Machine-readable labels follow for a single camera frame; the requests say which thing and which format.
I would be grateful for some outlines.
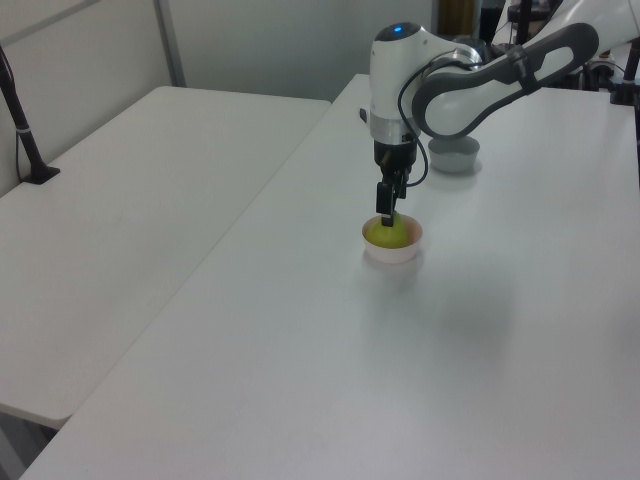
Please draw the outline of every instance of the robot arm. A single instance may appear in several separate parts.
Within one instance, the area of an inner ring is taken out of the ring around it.
[[[383,224],[393,224],[395,201],[406,193],[420,130],[467,135],[495,110],[640,36],[636,18],[640,0],[565,0],[533,40],[480,68],[473,50],[415,24],[382,30],[371,50],[370,129],[383,174],[376,205]]]

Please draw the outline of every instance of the black cable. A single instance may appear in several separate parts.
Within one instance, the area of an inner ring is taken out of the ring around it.
[[[442,57],[444,55],[449,55],[449,54],[454,53],[454,52],[455,52],[455,50],[443,53],[443,54],[437,56],[436,58],[434,58],[433,60],[431,60],[424,67],[419,68],[413,75],[411,75],[411,77],[409,77],[409,80],[407,80],[407,82],[404,84],[404,86],[400,90],[400,94],[398,95],[398,111],[400,112],[400,116],[402,117],[402,121],[404,122],[405,126],[407,127],[407,130],[409,130],[409,133],[411,133],[411,135],[413,135],[413,138],[416,139],[416,142],[418,143],[418,147],[420,147],[420,152],[422,153],[422,158],[424,159],[424,172],[423,172],[422,176],[420,177],[420,179],[418,181],[407,184],[407,188],[415,187],[417,185],[420,185],[424,181],[424,179],[427,178],[427,174],[429,173],[429,159],[427,157],[427,152],[424,149],[424,145],[422,145],[422,142],[420,141],[419,136],[416,134],[416,131],[414,130],[414,128],[409,123],[409,120],[407,119],[407,116],[404,114],[404,110],[402,108],[402,96],[404,95],[404,92],[407,90],[407,88],[409,88],[409,85],[411,85],[411,83],[418,76],[422,75],[427,69],[431,68],[431,66],[433,65],[433,63],[436,60],[438,60],[440,57]],[[477,67],[477,66],[480,66],[480,65],[482,65],[482,64],[481,63],[474,63],[474,64],[466,65],[466,64],[460,62],[459,60],[451,60],[449,62],[444,63],[443,65],[440,65],[436,70],[439,70],[439,69],[444,68],[444,67],[451,67],[451,66],[457,66],[457,67],[461,67],[461,68],[471,69],[472,67]]]
[[[18,181],[22,183],[22,177],[20,176],[20,165],[18,159],[20,158],[20,135],[16,132],[16,174],[18,175]]]
[[[409,85],[411,85],[411,82],[413,82],[419,75],[422,75],[425,72],[425,70],[431,67],[434,60],[427,63],[424,67],[419,68],[418,71],[416,71],[413,75],[411,75],[411,77],[409,77],[409,80],[407,80],[407,82],[404,84],[404,86],[400,90],[400,94],[398,95],[398,111],[400,112],[402,121],[404,122],[405,126],[407,127],[411,135],[413,135],[413,138],[416,139],[416,142],[418,143],[418,147],[420,147],[420,152],[422,152],[422,158],[424,159],[424,173],[422,174],[422,177],[420,177],[420,180],[418,180],[417,182],[407,184],[407,188],[420,185],[424,181],[424,179],[427,178],[427,173],[429,173],[429,159],[427,157],[427,152],[424,149],[424,145],[422,145],[420,138],[418,137],[418,135],[416,135],[416,131],[413,129],[413,127],[409,123],[409,120],[407,119],[407,116],[404,114],[404,110],[402,109],[402,96],[404,95],[404,92],[407,90],[407,88],[409,88]]]
[[[4,53],[4,50],[2,49],[2,45],[0,45],[0,57],[2,58],[2,62],[7,67],[7,71],[9,72],[9,76],[11,77],[11,83],[13,84],[13,88],[16,88],[16,80],[15,80],[15,77],[13,76],[13,70],[11,70],[11,64],[9,63],[9,59],[7,58],[7,55]]]

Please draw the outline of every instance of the white table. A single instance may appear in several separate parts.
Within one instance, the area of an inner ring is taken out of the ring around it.
[[[59,428],[327,108],[160,88],[0,199],[0,411]]]
[[[424,251],[385,267],[368,98],[357,76],[24,480],[636,477],[632,110],[492,115],[474,174],[400,203]]]

